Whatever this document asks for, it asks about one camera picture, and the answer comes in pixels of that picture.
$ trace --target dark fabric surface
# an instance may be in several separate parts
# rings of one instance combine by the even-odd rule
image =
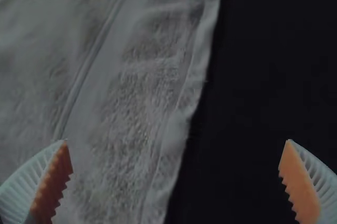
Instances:
[[[222,0],[166,224],[297,223],[285,140],[337,171],[335,0]]]

